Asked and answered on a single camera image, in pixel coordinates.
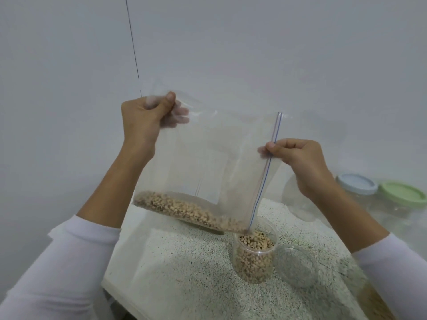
table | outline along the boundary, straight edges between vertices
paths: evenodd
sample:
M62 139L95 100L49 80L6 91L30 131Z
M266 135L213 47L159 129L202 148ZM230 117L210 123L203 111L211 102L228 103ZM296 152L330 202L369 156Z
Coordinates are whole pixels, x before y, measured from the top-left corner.
M363 274L332 229L318 220L301 221L266 199L258 214L276 225L281 243L314 255L315 285L294 288L277 274L248 284L232 268L231 234L212 234L131 205L103 287L138 320L366 319L353 296Z

wall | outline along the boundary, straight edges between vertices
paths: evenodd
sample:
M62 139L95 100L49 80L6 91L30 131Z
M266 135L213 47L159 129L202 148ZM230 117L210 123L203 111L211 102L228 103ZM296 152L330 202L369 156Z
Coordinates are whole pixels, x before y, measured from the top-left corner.
M319 140L335 172L427 189L427 0L128 2L143 93L160 78L212 107L281 110L281 135Z
M140 96L125 0L0 0L0 300L120 149Z

white shirt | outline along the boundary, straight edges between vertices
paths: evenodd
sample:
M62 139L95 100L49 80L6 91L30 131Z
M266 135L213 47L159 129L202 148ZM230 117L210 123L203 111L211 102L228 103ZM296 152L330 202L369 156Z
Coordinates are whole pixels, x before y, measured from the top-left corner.
M89 319L120 229L73 216L8 292L0 320ZM427 262L390 234L353 254L398 319L427 319Z

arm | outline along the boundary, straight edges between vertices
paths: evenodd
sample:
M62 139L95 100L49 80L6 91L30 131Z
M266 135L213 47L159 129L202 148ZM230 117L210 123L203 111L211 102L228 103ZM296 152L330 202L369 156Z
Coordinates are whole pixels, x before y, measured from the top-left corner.
M423 319L427 314L427 262L339 187L320 145L313 140L281 139L260 151L291 166L301 193L322 211L394 315Z
M87 319L99 290L138 177L155 152L161 126L174 127L175 95L158 99L152 110L146 98L124 102L123 147L65 234L54 240L9 291L0 319ZM186 109L176 105L178 115Z

clear plastic bag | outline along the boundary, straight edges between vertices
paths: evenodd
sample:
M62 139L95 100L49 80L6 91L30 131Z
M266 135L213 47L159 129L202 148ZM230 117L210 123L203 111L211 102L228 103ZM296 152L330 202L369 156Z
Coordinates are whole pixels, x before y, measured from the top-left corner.
M153 93L167 91L157 86ZM189 109L189 123L160 131L133 204L211 229L246 233L280 165L257 148L277 140L284 115L218 111L174 92Z

